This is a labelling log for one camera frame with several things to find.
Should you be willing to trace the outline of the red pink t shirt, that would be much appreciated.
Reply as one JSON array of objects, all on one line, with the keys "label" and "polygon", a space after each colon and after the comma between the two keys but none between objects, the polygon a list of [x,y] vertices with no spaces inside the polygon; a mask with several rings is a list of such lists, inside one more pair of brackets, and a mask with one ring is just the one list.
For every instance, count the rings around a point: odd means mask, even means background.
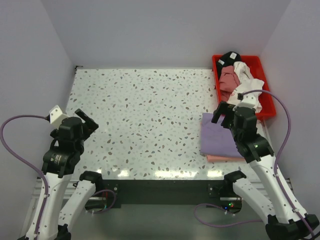
[{"label": "red pink t shirt", "polygon": [[223,67],[219,78],[221,100],[227,102],[233,91],[240,85],[240,80],[232,65]]}]

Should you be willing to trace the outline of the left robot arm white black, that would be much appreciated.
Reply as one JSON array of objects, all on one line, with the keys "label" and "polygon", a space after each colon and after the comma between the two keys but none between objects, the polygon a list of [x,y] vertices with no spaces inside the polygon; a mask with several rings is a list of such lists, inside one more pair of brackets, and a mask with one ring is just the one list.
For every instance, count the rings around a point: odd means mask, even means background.
[{"label": "left robot arm white black", "polygon": [[76,219],[90,197],[103,188],[102,175],[84,171],[70,199],[63,205],[67,187],[84,153],[84,142],[98,124],[81,109],[69,117],[55,106],[46,117],[54,130],[49,150],[43,156],[39,201],[24,240],[69,240]]}]

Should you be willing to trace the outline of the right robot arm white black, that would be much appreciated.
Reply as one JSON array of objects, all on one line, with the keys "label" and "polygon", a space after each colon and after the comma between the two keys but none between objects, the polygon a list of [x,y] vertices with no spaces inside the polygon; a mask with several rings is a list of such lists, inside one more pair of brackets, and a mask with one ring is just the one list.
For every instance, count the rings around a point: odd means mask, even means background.
[{"label": "right robot arm white black", "polygon": [[240,170],[224,176],[224,184],[244,199],[265,224],[271,240],[302,240],[308,235],[318,237],[314,230],[320,225],[315,214],[307,213],[294,196],[281,171],[268,140],[258,133],[255,111],[236,107],[225,101],[213,113],[212,123],[224,116],[221,126],[230,130],[240,155],[257,174],[267,196],[253,187]]}]

